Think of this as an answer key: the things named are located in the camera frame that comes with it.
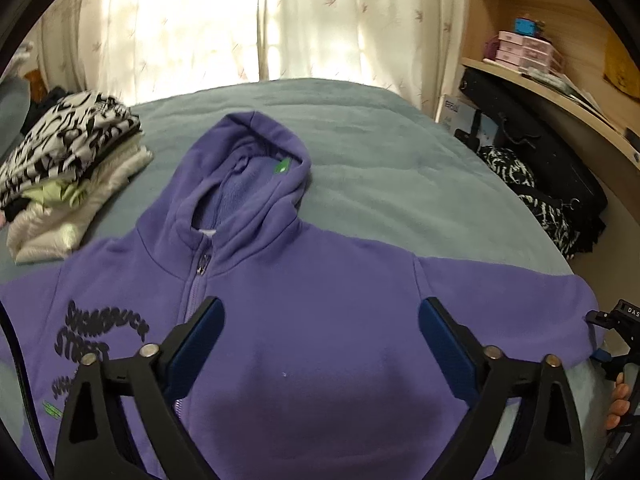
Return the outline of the right hand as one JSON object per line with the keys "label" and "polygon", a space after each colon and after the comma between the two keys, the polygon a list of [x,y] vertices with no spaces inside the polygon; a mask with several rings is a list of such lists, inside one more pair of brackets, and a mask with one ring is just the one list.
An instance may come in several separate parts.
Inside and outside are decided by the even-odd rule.
{"label": "right hand", "polygon": [[622,417],[627,414],[630,407],[630,387],[626,383],[625,373],[620,372],[615,379],[611,396],[611,405],[605,417],[604,429],[606,431],[616,428]]}

